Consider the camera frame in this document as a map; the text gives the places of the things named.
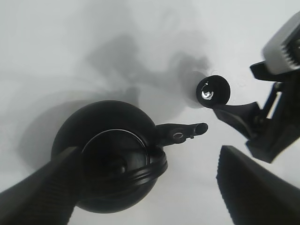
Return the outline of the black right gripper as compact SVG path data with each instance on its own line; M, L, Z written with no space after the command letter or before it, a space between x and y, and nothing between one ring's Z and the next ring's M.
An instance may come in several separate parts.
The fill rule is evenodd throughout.
M261 110L256 102L216 105L216 117L242 134L253 157L271 163L300 137L300 14L295 13L262 49L250 68L258 80L273 81Z

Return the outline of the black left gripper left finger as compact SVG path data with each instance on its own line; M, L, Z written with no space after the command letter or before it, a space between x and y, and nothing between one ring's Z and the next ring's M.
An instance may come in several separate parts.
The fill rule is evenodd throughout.
M2 225L66 225L82 191L81 149L69 147L0 194Z

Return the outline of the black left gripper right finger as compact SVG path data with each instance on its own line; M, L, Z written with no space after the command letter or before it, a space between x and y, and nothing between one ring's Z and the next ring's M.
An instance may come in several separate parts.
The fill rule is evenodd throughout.
M233 146L222 146L217 184L235 225L298 225L300 190Z

